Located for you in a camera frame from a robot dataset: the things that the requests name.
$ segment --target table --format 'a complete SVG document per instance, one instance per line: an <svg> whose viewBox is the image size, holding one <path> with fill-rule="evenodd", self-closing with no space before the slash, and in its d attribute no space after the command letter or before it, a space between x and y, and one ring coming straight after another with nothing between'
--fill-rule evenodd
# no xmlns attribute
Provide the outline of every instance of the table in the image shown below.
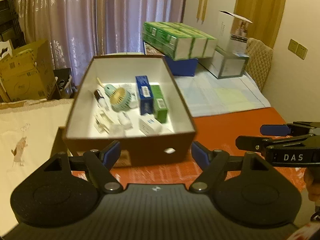
<svg viewBox="0 0 320 240"><path fill-rule="evenodd" d="M214 115L194 118L198 134L195 140L208 149L222 149L230 155L243 156L244 151L238 150L235 140L239 135L260 136L263 124L283 124L285 121L278 112L270 107L231 114ZM276 168L298 190L305 187L303 168ZM187 187L199 176L201 169L193 161L189 153L182 163L155 165L148 167L113 168L111 170L121 184L128 183L184 183ZM239 171L228 172L227 179L238 175Z"/></svg>

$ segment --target dark blue box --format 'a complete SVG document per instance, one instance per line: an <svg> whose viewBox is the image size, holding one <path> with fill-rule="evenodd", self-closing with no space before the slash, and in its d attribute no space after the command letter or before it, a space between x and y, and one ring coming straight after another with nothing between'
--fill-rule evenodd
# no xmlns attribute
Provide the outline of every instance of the dark blue box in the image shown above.
<svg viewBox="0 0 320 240"><path fill-rule="evenodd" d="M172 75L174 76L189 76L193 77L198 65L197 58L184 59L174 61L171 58L164 56Z"/></svg>
<svg viewBox="0 0 320 240"><path fill-rule="evenodd" d="M153 113L153 94L147 76L136 76L140 114Z"/></svg>

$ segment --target white cabinet door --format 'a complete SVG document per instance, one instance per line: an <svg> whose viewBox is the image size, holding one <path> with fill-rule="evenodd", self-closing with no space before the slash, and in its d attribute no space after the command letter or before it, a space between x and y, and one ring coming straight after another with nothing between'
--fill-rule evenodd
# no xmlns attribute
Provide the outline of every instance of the white cabinet door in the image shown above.
<svg viewBox="0 0 320 240"><path fill-rule="evenodd" d="M186 0L183 23L217 37L216 25L218 11L228 11L233 13L236 0L208 0L204 22L201 20L204 0L202 1L199 21L196 19L198 4L199 0Z"/></svg>

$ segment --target curtain pattern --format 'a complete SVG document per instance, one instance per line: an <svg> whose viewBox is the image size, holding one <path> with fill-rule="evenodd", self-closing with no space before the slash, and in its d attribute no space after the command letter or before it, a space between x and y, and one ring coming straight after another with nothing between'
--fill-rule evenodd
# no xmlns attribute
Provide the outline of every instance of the curtain pattern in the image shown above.
<svg viewBox="0 0 320 240"><path fill-rule="evenodd" d="M96 0L15 0L26 42L50 42L55 69L70 67L75 85L97 54Z"/></svg>
<svg viewBox="0 0 320 240"><path fill-rule="evenodd" d="M144 21L181 20L183 0L15 0L26 42L48 39L75 85L96 54L143 51Z"/></svg>
<svg viewBox="0 0 320 240"><path fill-rule="evenodd" d="M235 13L248 18L248 37L273 48L278 35L285 0L237 0Z"/></svg>

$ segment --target pink curtain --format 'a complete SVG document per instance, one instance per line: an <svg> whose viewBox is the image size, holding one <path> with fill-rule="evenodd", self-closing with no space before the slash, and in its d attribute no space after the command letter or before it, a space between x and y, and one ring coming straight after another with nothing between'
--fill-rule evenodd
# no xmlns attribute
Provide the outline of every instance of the pink curtain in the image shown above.
<svg viewBox="0 0 320 240"><path fill-rule="evenodd" d="M145 21L180 22L183 0L97 0L100 54L143 51Z"/></svg>
<svg viewBox="0 0 320 240"><path fill-rule="evenodd" d="M15 0L26 42L48 39L74 84L94 55L142 51L144 21L180 21L183 0Z"/></svg>

